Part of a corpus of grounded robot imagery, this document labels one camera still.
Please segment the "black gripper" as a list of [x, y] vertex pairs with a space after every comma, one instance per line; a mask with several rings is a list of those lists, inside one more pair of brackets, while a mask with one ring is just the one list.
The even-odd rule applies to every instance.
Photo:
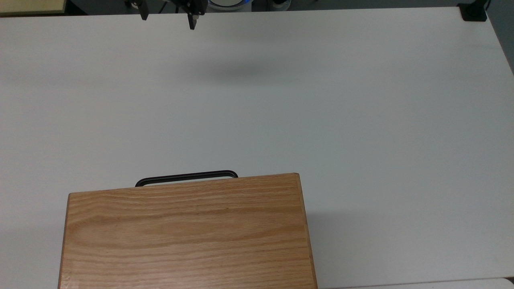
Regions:
[[[175, 6], [182, 9], [188, 14], [189, 27], [195, 30], [198, 22], [198, 15], [204, 15], [207, 10], [207, 0], [175, 0]], [[146, 0], [137, 0], [137, 9], [142, 20], [147, 20], [149, 16], [149, 8]]]

